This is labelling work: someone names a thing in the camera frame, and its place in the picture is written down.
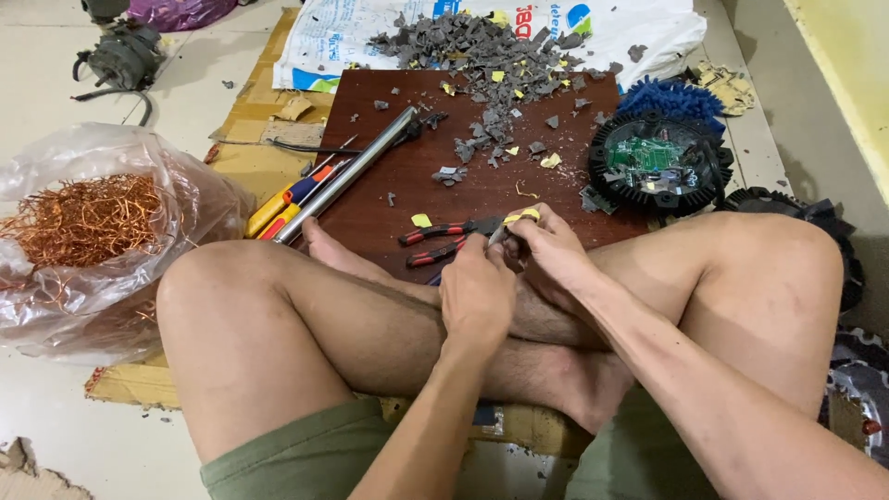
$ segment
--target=pliers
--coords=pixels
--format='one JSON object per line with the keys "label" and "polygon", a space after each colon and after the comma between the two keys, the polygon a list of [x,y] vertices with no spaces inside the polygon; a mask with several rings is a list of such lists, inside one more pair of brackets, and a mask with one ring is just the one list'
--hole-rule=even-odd
{"label": "pliers", "polygon": [[445,246],[442,246],[437,250],[423,252],[422,254],[414,254],[408,257],[406,262],[407,267],[416,268],[434,264],[436,262],[441,262],[444,259],[456,254],[461,248],[463,248],[463,245],[466,244],[466,239],[469,238],[470,233],[477,232],[490,237],[497,230],[497,228],[500,227],[501,223],[503,223],[503,215],[485,217],[484,219],[479,219],[477,221],[469,220],[466,222],[451,224],[436,224],[434,226],[420,228],[403,236],[399,236],[398,243],[400,243],[402,246],[410,246],[415,243],[420,243],[421,241],[429,238],[435,238],[437,236],[446,236],[452,234],[460,235],[459,238],[455,239]]}

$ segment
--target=copper wire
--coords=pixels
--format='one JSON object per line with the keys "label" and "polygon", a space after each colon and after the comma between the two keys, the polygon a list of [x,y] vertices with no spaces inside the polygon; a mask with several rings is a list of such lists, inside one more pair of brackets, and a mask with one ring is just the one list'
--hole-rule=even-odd
{"label": "copper wire", "polygon": [[119,174],[62,181],[19,202],[18,213],[0,221],[0,238],[14,238],[34,271],[88,268],[158,244],[151,223],[162,210],[150,177]]}

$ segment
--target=bare foot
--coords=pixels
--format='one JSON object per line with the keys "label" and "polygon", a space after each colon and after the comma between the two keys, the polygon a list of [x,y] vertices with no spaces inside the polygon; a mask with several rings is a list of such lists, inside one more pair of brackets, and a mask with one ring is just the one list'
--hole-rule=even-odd
{"label": "bare foot", "polygon": [[315,217],[309,217],[302,223],[302,236],[308,241],[308,254],[336,270],[376,283],[392,279],[392,275],[382,267],[362,259],[347,250],[339,241],[331,238],[321,229]]}
{"label": "bare foot", "polygon": [[562,412],[596,435],[617,414],[636,378],[613,352],[569,351],[563,369]]}

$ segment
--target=white tiled floor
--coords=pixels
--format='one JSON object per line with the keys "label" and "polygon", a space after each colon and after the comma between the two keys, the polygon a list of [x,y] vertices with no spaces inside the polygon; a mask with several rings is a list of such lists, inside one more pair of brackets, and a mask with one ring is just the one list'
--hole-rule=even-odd
{"label": "white tiled floor", "polygon": [[[203,157],[211,146],[207,136],[228,114],[280,8],[297,3],[260,0],[196,33],[168,35],[171,57],[149,93],[156,104],[149,124],[180,149]],[[92,75],[81,83],[70,76],[75,52],[98,38],[78,4],[77,0],[0,0],[0,45],[7,48],[0,52],[5,74],[0,109],[6,111],[0,123],[4,137],[0,165],[24,144],[64,125],[139,120],[141,104],[132,96],[84,103],[68,98],[90,92],[95,82]],[[697,0],[696,10],[709,18],[709,30],[704,46],[693,56],[710,57],[716,64],[746,72],[719,0]],[[691,65],[696,62],[695,57],[689,60]],[[236,87],[226,89],[221,80],[232,80]],[[726,142],[737,158],[737,185],[780,189],[776,181],[785,179],[783,168],[762,108],[757,105],[727,124]],[[97,500],[207,498],[181,414],[86,400],[83,383],[91,371],[1,350],[0,442],[15,436],[31,439],[40,465],[63,472]],[[162,416],[171,421],[162,423]],[[569,475],[564,462],[508,453],[508,448],[478,443],[464,464],[467,471],[460,491],[471,492],[474,498],[558,497],[559,486]],[[538,479],[538,471],[549,479]]]}

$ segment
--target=person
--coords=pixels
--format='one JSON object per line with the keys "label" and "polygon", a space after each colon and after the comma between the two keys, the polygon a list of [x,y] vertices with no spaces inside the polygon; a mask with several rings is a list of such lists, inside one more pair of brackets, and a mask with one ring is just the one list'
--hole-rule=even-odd
{"label": "person", "polygon": [[[534,208],[505,251],[470,236],[440,289],[313,219],[311,258],[229,241],[177,260],[157,319],[211,497],[450,498],[482,395],[596,435],[569,500],[889,498],[889,472],[814,421],[843,280],[823,231],[715,213],[585,253]],[[393,429],[353,391],[417,398]]]}

